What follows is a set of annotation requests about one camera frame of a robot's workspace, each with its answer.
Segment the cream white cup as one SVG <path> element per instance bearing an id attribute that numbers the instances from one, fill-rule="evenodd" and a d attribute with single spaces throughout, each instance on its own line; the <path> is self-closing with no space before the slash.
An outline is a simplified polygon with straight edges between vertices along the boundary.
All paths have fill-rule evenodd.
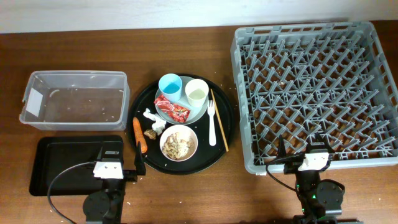
<path id="1" fill-rule="evenodd" d="M 188 102 L 193 107 L 203 106 L 208 92 L 208 84 L 202 79 L 190 80 L 185 87 L 185 94 Z"/>

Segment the brown food chunk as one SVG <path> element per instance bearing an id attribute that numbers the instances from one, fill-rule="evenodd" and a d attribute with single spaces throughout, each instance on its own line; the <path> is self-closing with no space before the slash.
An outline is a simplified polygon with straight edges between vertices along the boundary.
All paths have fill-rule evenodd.
<path id="1" fill-rule="evenodd" d="M 151 140 L 155 140 L 157 137 L 157 133 L 153 129 L 145 130 L 144 135 L 147 136 Z"/>

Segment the red snack wrapper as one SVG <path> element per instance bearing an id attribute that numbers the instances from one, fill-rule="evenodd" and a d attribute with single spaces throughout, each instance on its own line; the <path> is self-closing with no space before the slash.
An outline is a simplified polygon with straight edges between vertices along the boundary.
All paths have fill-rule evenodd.
<path id="1" fill-rule="evenodd" d="M 164 95 L 159 95 L 155 99 L 154 104 L 163 113 L 167 114 L 170 118 L 178 123 L 185 123 L 190 114 L 189 109 L 175 103 L 171 103 Z"/>

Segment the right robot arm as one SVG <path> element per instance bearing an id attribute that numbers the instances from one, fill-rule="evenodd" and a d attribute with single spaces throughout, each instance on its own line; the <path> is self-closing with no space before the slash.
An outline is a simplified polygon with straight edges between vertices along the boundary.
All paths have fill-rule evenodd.
<path id="1" fill-rule="evenodd" d="M 302 206 L 302 214 L 294 216 L 293 223 L 338 222 L 345 187 L 337 181 L 320 178 L 320 173 L 329 168 L 333 154 L 334 150 L 318 133 L 305 151 L 290 156 L 286 154 L 283 137 L 279 137 L 277 158 L 284 165 L 284 174 L 295 176 L 294 192 Z"/>

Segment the pink bowl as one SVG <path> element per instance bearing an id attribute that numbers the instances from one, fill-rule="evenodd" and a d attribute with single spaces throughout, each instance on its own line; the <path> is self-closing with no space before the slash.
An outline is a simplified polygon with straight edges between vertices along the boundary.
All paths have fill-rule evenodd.
<path id="1" fill-rule="evenodd" d="M 167 139 L 172 133 L 176 133 L 176 132 L 187 133 L 187 134 L 189 134 L 189 135 L 192 137 L 192 139 L 193 139 L 193 141 L 194 141 L 194 143 L 195 143 L 194 150 L 192 151 L 192 153 L 190 154 L 190 156 L 187 157 L 187 158 L 184 159 L 184 160 L 181 160 L 181 161 L 176 161 L 176 160 L 169 159 L 169 158 L 162 152 L 162 146 L 164 145 L 164 142 L 166 141 L 166 139 Z M 188 126 L 184 126 L 184 125 L 173 125 L 173 126 L 167 128 L 167 129 L 162 133 L 162 135 L 161 135 L 161 137 L 160 137 L 159 146 L 160 146 L 160 150 L 161 150 L 162 154 L 163 154 L 167 159 L 169 159 L 169 160 L 171 160 L 171 161 L 174 161 L 174 162 L 182 162 L 182 161 L 188 160 L 189 158 L 191 158 L 191 157 L 194 155 L 194 153 L 196 153 L 197 148 L 198 148 L 198 138 L 197 138 L 197 135 L 195 134 L 195 132 L 194 132 L 191 128 L 189 128 Z"/>

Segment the orange carrot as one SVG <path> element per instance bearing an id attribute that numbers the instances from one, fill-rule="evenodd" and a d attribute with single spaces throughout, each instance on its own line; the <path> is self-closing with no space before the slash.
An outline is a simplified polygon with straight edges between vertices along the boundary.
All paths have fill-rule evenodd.
<path id="1" fill-rule="evenodd" d="M 144 154 L 147 152 L 147 144 L 146 140 L 144 138 L 142 129 L 141 129 L 141 124 L 139 120 L 136 117 L 133 117 L 133 129 L 134 129 L 134 135 L 136 139 L 136 144 L 140 144 L 141 146 L 141 152 Z"/>

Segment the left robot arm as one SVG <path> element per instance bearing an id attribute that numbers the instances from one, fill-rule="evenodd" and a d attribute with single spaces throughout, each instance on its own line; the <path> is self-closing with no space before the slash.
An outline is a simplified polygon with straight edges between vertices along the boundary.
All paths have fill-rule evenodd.
<path id="1" fill-rule="evenodd" d="M 120 223 L 123 211 L 126 184 L 136 183 L 146 175 L 142 146 L 136 146 L 134 170 L 123 168 L 123 150 L 101 148 L 94 163 L 93 176 L 102 181 L 101 190 L 89 194 L 83 202 L 86 223 Z"/>

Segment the light blue cup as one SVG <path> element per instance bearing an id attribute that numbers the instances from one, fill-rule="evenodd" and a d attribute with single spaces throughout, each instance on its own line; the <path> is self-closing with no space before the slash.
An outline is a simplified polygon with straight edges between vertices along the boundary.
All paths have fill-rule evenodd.
<path id="1" fill-rule="evenodd" d="M 174 74 L 168 73 L 163 75 L 159 80 L 159 90 L 166 99 L 172 103 L 177 102 L 182 95 L 182 79 Z"/>

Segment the food scraps and rice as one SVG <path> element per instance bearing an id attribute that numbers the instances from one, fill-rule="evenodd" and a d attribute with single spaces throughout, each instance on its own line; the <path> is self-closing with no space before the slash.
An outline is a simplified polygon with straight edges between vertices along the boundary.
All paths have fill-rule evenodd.
<path id="1" fill-rule="evenodd" d="M 162 152 L 172 160 L 181 161 L 190 156 L 195 143 L 187 133 L 172 133 L 164 142 Z"/>

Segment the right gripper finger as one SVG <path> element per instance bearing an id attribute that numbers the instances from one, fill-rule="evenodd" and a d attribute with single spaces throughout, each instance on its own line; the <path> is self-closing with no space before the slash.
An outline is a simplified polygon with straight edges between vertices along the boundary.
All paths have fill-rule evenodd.
<path id="1" fill-rule="evenodd" d="M 285 143 L 284 143 L 284 138 L 282 135 L 279 136 L 279 145 L 278 145 L 278 151 L 277 151 L 277 158 L 283 158 L 286 156 L 286 149 L 285 149 Z"/>
<path id="2" fill-rule="evenodd" d="M 319 133 L 315 134 L 315 139 L 317 140 L 315 142 L 315 148 L 319 150 L 326 150 L 327 153 L 334 153 L 334 150 L 331 148 L 329 145 L 328 141 L 325 140 Z"/>

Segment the white tissue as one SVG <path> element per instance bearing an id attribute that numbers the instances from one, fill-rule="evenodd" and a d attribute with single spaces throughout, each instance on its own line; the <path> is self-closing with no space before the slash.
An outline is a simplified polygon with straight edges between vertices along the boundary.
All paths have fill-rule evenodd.
<path id="1" fill-rule="evenodd" d="M 166 120 L 164 120 L 159 114 L 153 114 L 150 112 L 149 108 L 146 108 L 145 112 L 143 112 L 143 115 L 152 120 L 154 123 L 152 124 L 152 130 L 157 133 L 158 136 L 160 136 L 165 129 L 166 125 Z"/>

